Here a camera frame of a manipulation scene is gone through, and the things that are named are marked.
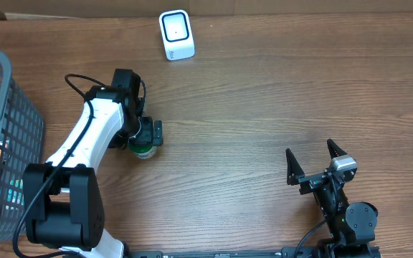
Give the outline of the teal tissue pack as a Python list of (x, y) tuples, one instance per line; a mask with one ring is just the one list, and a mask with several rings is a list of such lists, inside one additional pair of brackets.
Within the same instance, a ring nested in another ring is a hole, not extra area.
[(23, 180), (15, 179), (9, 182), (9, 189), (7, 191), (7, 201), (15, 204), (24, 204), (23, 198)]

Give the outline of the cardboard box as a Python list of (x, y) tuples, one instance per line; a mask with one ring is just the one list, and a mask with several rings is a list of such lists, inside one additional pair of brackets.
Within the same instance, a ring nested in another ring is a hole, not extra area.
[(191, 16), (413, 12), (413, 0), (0, 0), (0, 19), (151, 17), (172, 9)]

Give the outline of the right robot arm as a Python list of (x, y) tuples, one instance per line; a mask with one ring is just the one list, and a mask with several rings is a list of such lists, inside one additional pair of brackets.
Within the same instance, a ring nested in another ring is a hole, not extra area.
[(296, 247), (283, 247), (282, 257), (380, 257), (375, 240), (378, 210), (369, 202), (350, 204), (343, 187), (353, 180), (358, 165), (356, 160), (327, 140), (331, 162), (317, 174), (307, 176), (293, 152), (285, 150), (287, 159), (287, 184), (299, 186), (302, 195), (313, 194), (321, 208), (323, 220), (315, 225)]

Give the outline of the white barcode scanner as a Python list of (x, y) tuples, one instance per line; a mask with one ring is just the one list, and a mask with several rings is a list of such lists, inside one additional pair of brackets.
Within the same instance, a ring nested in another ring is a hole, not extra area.
[(187, 12), (183, 9), (165, 11), (158, 20), (167, 60), (193, 57), (195, 45)]

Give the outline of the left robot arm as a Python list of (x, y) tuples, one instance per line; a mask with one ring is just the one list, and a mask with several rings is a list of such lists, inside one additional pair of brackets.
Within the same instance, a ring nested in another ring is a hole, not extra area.
[(128, 245), (105, 229), (105, 209), (96, 173), (106, 150), (130, 149), (152, 157), (163, 145), (163, 124), (146, 116), (146, 86), (133, 70), (116, 69), (110, 85), (93, 80), (82, 114), (71, 133), (44, 163), (23, 174), (24, 214), (14, 232), (13, 250), (25, 231), (51, 257), (129, 257)]

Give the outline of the green lid jar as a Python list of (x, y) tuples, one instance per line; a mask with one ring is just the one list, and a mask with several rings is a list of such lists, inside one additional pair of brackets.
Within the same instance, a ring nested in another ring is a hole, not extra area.
[(128, 144), (129, 149), (140, 159), (149, 159), (156, 154), (157, 147), (154, 145), (132, 145)]

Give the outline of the grey plastic mesh basket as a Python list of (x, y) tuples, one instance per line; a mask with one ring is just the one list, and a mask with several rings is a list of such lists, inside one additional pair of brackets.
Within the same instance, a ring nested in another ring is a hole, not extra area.
[(44, 134), (42, 114), (13, 79), (11, 62), (0, 51), (0, 241), (12, 238), (24, 213), (24, 204), (7, 201), (9, 182), (40, 162)]

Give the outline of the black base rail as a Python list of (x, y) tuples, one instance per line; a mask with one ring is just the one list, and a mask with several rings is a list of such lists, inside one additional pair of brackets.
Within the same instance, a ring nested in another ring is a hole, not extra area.
[(282, 250), (253, 251), (215, 251), (215, 252), (161, 252), (161, 251), (131, 251), (124, 249), (124, 257), (128, 258), (294, 258), (295, 248), (286, 247)]

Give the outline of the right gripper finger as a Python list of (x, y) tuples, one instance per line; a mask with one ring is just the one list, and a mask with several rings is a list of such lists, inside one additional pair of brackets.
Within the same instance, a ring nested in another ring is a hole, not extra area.
[(331, 159), (347, 155), (347, 152), (342, 150), (332, 139), (327, 140), (328, 151)]
[(287, 184), (294, 186), (299, 184), (299, 179), (305, 176), (303, 169), (300, 167), (299, 162), (294, 156), (293, 152), (287, 148), (285, 150), (287, 159), (288, 172), (287, 172)]

